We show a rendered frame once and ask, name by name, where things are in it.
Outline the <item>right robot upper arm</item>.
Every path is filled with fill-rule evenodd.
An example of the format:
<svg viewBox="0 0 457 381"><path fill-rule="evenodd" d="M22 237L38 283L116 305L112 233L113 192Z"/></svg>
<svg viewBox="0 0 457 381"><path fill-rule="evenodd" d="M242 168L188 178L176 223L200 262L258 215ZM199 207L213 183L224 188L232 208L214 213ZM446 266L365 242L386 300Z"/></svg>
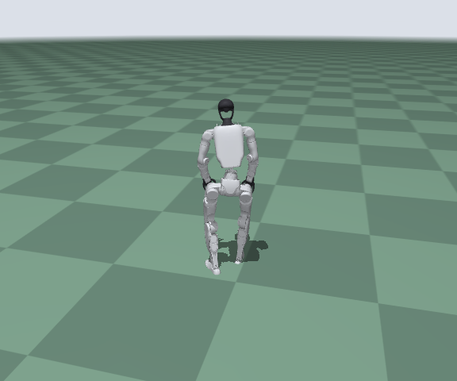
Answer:
<svg viewBox="0 0 457 381"><path fill-rule="evenodd" d="M244 136L247 137L247 145L250 153L247 154L247 160L248 162L254 162L257 161L259 158L258 152L257 152L257 143L255 139L255 132L254 130L249 127L249 126L242 126L243 131L244 131Z"/></svg>

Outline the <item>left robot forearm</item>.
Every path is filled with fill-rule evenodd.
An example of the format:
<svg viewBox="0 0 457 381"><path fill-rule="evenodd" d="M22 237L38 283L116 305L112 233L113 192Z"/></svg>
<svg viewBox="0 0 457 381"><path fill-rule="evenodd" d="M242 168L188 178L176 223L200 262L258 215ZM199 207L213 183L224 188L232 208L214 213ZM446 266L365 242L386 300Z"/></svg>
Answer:
<svg viewBox="0 0 457 381"><path fill-rule="evenodd" d="M210 177L209 177L209 171L208 171L208 165L201 165L200 163L198 163L198 169L200 170L200 173L201 173L201 177L205 180L205 183L208 183L211 181Z"/></svg>

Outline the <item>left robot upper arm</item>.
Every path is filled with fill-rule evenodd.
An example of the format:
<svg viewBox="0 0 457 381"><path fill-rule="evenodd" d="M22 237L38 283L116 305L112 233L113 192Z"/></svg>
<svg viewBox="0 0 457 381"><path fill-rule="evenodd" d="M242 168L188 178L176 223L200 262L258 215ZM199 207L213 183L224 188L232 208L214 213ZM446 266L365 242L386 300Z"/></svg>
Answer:
<svg viewBox="0 0 457 381"><path fill-rule="evenodd" d="M204 166L209 163L209 158L206 156L206 154L209 151L209 141L213 139L213 130L214 129L207 129L202 135L198 153L198 163Z"/></svg>

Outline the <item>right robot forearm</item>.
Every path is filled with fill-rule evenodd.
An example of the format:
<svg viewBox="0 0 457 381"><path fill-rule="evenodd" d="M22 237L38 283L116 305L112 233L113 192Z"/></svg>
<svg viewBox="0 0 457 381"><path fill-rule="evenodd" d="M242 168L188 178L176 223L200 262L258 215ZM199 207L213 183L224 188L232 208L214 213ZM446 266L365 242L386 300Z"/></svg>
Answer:
<svg viewBox="0 0 457 381"><path fill-rule="evenodd" d="M259 158L257 159L257 161L254 161L252 163L248 162L248 173L247 173L246 181L252 183L252 179L255 176L255 172L256 172L256 168L258 167L258 163L259 163Z"/></svg>

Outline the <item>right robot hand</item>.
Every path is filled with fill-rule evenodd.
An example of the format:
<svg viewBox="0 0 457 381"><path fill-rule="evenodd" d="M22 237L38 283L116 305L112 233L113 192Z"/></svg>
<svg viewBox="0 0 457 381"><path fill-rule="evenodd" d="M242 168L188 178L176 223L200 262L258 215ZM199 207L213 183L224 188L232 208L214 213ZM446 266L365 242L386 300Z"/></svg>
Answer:
<svg viewBox="0 0 457 381"><path fill-rule="evenodd" d="M246 176L246 179L247 179L247 176ZM252 187L252 193L253 193L253 191L254 191L254 189L255 189L254 177L253 177L253 179L252 179L252 183L246 181L246 179L245 179L241 184L244 184L244 183L249 184L249 185Z"/></svg>

